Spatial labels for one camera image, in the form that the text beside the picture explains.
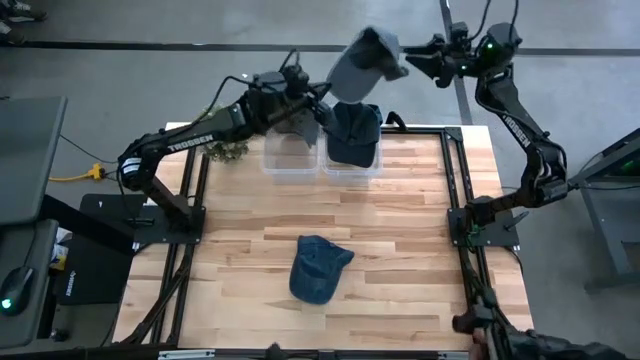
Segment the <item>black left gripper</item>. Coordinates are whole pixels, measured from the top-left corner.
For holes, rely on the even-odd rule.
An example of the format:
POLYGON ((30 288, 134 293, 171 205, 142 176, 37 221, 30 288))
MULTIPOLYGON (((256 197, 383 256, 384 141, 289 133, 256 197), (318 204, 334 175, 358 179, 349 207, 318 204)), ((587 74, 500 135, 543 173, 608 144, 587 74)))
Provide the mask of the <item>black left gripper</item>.
POLYGON ((310 83, 302 69, 283 69, 259 75, 259 119, 263 123, 279 123, 304 110, 327 127, 335 119, 333 109, 323 101, 332 87, 330 82, 310 83))

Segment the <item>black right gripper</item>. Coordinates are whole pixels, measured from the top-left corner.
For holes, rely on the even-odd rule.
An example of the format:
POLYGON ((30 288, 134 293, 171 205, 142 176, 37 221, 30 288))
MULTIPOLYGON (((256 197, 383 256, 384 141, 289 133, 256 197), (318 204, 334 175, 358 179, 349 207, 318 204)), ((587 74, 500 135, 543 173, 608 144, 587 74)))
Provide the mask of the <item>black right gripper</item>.
POLYGON ((442 42, 428 42, 423 45, 406 46, 406 61, 416 67, 438 88, 450 86, 453 75, 479 75, 479 61, 468 36, 465 22, 453 23, 450 27, 450 39, 442 42))

